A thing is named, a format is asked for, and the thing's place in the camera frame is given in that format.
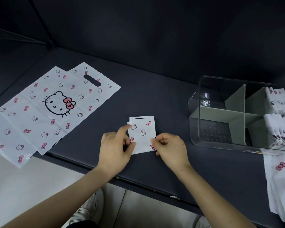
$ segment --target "person's left hand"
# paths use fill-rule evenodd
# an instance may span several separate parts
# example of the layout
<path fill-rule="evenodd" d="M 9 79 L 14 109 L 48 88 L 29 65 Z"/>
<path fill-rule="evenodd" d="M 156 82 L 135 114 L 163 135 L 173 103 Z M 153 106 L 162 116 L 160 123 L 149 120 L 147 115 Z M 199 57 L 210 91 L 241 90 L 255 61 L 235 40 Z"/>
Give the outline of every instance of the person's left hand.
<path fill-rule="evenodd" d="M 136 142 L 131 142 L 125 132 L 131 125 L 122 126 L 118 132 L 105 133 L 101 139 L 99 161 L 97 168 L 102 169 L 110 178 L 122 171 L 129 162 Z"/>

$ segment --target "black pants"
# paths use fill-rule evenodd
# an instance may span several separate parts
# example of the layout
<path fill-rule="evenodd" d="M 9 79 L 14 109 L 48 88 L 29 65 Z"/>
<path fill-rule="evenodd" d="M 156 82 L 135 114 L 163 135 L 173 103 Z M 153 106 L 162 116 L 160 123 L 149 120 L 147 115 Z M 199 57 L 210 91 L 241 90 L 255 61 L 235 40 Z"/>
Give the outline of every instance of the black pants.
<path fill-rule="evenodd" d="M 99 226 L 90 220 L 85 220 L 81 222 L 75 222 L 69 225 L 67 228 L 99 228 Z"/>

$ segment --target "floor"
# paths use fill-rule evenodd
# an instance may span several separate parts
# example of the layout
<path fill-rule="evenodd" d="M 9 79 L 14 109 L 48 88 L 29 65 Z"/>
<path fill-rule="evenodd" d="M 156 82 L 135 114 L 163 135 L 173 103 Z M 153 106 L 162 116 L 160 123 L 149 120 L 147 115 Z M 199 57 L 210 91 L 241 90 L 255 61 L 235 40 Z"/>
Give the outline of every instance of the floor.
<path fill-rule="evenodd" d="M 83 174 L 32 157 L 18 169 L 0 156 L 0 227 Z M 103 187 L 100 228 L 192 227 L 196 214 L 112 184 Z"/>

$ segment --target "forearm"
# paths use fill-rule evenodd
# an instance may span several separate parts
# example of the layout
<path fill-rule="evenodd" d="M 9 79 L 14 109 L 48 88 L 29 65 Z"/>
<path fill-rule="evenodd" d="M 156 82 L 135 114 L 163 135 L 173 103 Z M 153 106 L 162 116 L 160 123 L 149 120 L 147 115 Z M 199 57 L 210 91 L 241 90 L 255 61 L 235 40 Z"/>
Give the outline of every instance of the forearm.
<path fill-rule="evenodd" d="M 255 228 L 243 214 L 219 195 L 191 166 L 179 170 L 176 175 L 194 197 L 213 228 Z"/>
<path fill-rule="evenodd" d="M 81 179 L 14 218 L 3 228 L 62 227 L 111 176 L 97 167 Z"/>

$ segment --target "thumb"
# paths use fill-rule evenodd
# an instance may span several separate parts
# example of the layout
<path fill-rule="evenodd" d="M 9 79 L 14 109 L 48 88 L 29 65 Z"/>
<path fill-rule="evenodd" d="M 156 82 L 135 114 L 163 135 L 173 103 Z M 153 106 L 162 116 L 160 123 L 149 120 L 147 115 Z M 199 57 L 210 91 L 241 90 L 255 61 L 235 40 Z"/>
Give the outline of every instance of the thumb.
<path fill-rule="evenodd" d="M 157 141 L 155 138 L 152 138 L 151 140 L 152 145 L 157 149 L 157 151 L 163 146 L 159 141 Z"/>
<path fill-rule="evenodd" d="M 128 146 L 128 148 L 126 149 L 125 153 L 130 157 L 131 154 L 133 153 L 133 150 L 136 146 L 136 142 L 131 142 L 131 144 Z"/>

